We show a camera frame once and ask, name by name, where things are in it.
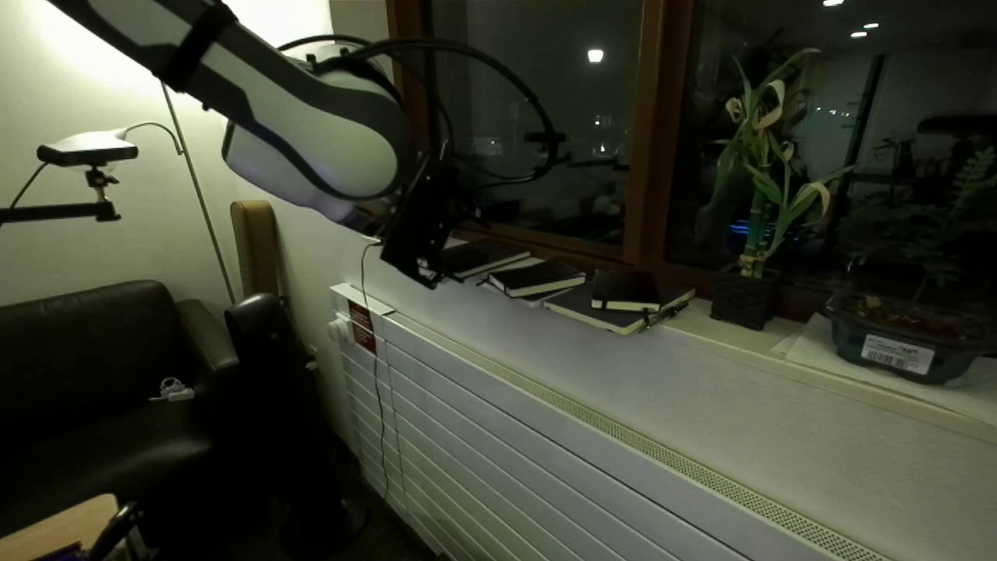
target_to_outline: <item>black book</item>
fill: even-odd
[[[650,315],[636,315],[636,311],[611,311],[611,310],[593,310],[593,286],[573,286],[567,294],[558,294],[555,300],[544,303],[546,310],[603,328],[603,332],[613,332],[613,334],[636,334],[643,332]]]
[[[497,284],[508,296],[538,296],[585,284],[585,270],[564,263],[538,263],[530,267],[493,270],[491,284]]]
[[[600,270],[593,310],[671,315],[690,307],[695,289],[665,289],[648,270]]]
[[[510,267],[528,260],[530,260],[530,252],[522,248],[505,248],[497,241],[473,241],[473,243],[444,249],[439,270],[464,281],[464,277],[476,277],[485,270]]]

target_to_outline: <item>window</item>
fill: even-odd
[[[450,0],[434,4],[434,39],[471,45],[530,84],[553,116],[560,164],[534,180],[544,157],[528,96],[493,69],[438,57],[462,179],[483,191],[500,225],[623,248],[638,0]]]
[[[852,175],[834,183],[829,222],[820,231],[801,229],[776,264],[798,286],[820,289],[847,260],[841,229],[855,213],[881,200],[907,208],[952,206],[959,197],[959,171],[997,147],[995,21],[997,4],[988,0],[699,0],[665,260],[695,267],[737,263],[750,180],[737,191],[716,183],[716,157],[737,128],[726,99],[741,95],[741,73],[758,84],[805,46],[820,54],[789,84],[789,105],[798,105],[785,124],[798,147],[794,183],[837,168]]]
[[[750,183],[728,197],[716,197],[714,191],[716,152],[737,128],[726,99],[741,90],[740,66],[758,81],[785,57],[820,46],[792,84],[792,102],[798,105],[785,128],[785,136],[798,147],[792,183],[801,186],[837,168],[852,168],[852,175],[833,183],[834,206],[829,219],[794,229],[773,263],[789,277],[780,300],[782,311],[808,315],[826,300],[829,276],[844,264],[841,229],[855,208],[884,195],[898,206],[945,206],[956,197],[953,179],[966,168],[968,157],[984,157],[997,143],[997,4],[992,0],[589,4],[593,11],[604,11],[609,21],[616,21],[616,41],[609,41],[611,46],[604,49],[603,45],[567,41],[553,30],[555,45],[537,49],[530,64],[549,66],[553,49],[573,54],[576,69],[585,69],[589,57],[593,64],[604,59],[613,46],[630,57],[628,66],[634,73],[616,74],[619,96],[613,96],[616,105],[604,119],[619,128],[600,132],[594,123],[603,119],[594,116],[603,113],[594,105],[572,105],[573,96],[544,90],[546,96],[558,96],[560,116],[576,116],[567,123],[593,124],[593,132],[572,132],[579,139],[576,147],[582,147],[585,134],[593,147],[609,147],[611,152],[619,147],[628,175],[611,175],[619,200],[619,229],[613,236],[589,236],[582,231],[549,229],[537,215],[522,213],[508,222],[515,229],[491,229],[491,235],[560,249],[564,255],[655,267],[681,284],[699,284],[710,296],[716,270],[734,264],[746,248],[746,215],[750,213]],[[430,16],[434,26],[444,26],[438,36],[467,45],[476,41],[476,30],[519,28],[471,26],[467,14],[454,16],[454,11],[473,6],[471,0],[430,6],[445,6],[444,16]],[[560,18],[572,18],[576,4],[493,0],[491,6],[510,11],[510,18],[515,11],[528,6],[538,14],[555,11]],[[491,139],[497,136],[471,134],[471,150],[491,157]],[[983,206],[983,213],[997,222],[997,204]]]

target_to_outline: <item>bamboo plant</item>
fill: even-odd
[[[741,73],[741,96],[726,99],[728,119],[740,124],[716,159],[716,191],[737,191],[740,175],[750,179],[749,241],[740,255],[741,277],[764,277],[767,263],[789,241],[792,229],[820,208],[833,208],[829,183],[844,171],[794,186],[798,143],[789,128],[794,123],[794,95],[789,77],[805,73],[820,49],[808,46],[789,57],[760,84]]]

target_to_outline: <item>cable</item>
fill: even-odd
[[[138,123],[138,124],[127,124],[127,128],[123,132],[123,139],[126,139],[132,132],[138,132],[138,128],[160,128],[160,132],[167,132],[167,134],[176,139],[179,157],[185,157],[182,136],[179,136],[176,132],[169,132],[163,123]]]
[[[384,360],[386,360],[386,373],[389,373],[389,390],[392,390],[397,458],[398,458],[397,468],[398,468],[398,490],[402,490],[398,505],[404,505],[404,500],[412,500],[412,494],[410,494],[410,476],[404,476],[402,423],[398,423],[398,390],[397,390],[392,351],[386,351]]]
[[[493,168],[473,163],[473,157],[454,152],[454,163],[467,164],[471,175],[476,175],[476,179],[493,179],[493,183],[476,183],[476,191],[505,191],[505,186],[534,183],[534,179],[510,179],[510,175],[493,171]]]
[[[47,168],[47,163],[41,163],[34,171],[33,171],[33,179],[21,183],[21,191],[9,200],[9,206],[6,208],[16,208],[21,200],[25,200],[25,195],[33,191],[33,183],[38,180],[38,175]]]
[[[491,57],[483,49],[473,49],[467,45],[454,45],[454,41],[380,41],[380,45],[363,46],[363,49],[345,54],[345,57],[371,59],[371,57],[380,57],[380,54],[392,57],[398,49],[459,54],[459,57],[476,59],[476,64],[491,66],[493,73],[500,73],[505,81],[510,81],[528,96],[528,102],[534,105],[537,119],[546,128],[544,134],[530,134],[530,139],[538,139],[549,150],[549,159],[534,168],[534,179],[544,179],[558,164],[558,143],[564,139],[564,134],[558,134],[553,116],[546,113],[538,96],[530,90],[530,84],[519,73],[510,73],[505,64],[500,64],[497,57]]]
[[[212,249],[214,249],[214,263],[218,263],[218,267],[222,267],[222,281],[226,281],[229,300],[238,303],[238,289],[232,286],[232,277],[229,277],[229,264],[226,264],[226,255],[222,255],[222,243],[218,243],[218,235],[214,235],[214,225],[212,225],[212,215],[210,215],[210,206],[205,206],[205,195],[202,195],[202,186],[201,186],[201,179],[198,179],[198,168],[195,168],[195,159],[189,159],[189,150],[186,150],[186,136],[185,136],[185,128],[182,128],[176,99],[169,96],[167,84],[160,84],[160,89],[163,89],[163,99],[167,99],[169,119],[176,123],[176,132],[179,132],[179,139],[182,139],[182,150],[185,150],[186,175],[189,175],[189,183],[195,183],[201,213],[202,213],[205,229],[210,229],[210,236],[212,236]]]
[[[364,310],[371,315],[371,296],[368,296],[368,252],[371,248],[380,248],[380,243],[368,243],[363,249],[363,300],[364,300]],[[374,360],[374,399],[378,399],[378,458],[380,458],[380,482],[384,482],[384,500],[389,500],[392,494],[392,479],[386,473],[386,416],[384,416],[384,396],[380,396],[380,360],[378,360],[378,337],[374,337],[374,348],[371,348],[371,360]]]
[[[371,41],[354,39],[354,36],[309,36],[309,39],[287,41],[278,49],[297,49],[297,46],[305,46],[305,45],[363,45],[363,46],[371,46]]]

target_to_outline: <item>white radiator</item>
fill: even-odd
[[[454,561],[884,559],[404,315],[374,332],[378,351],[345,319],[333,332],[350,441],[368,482]]]

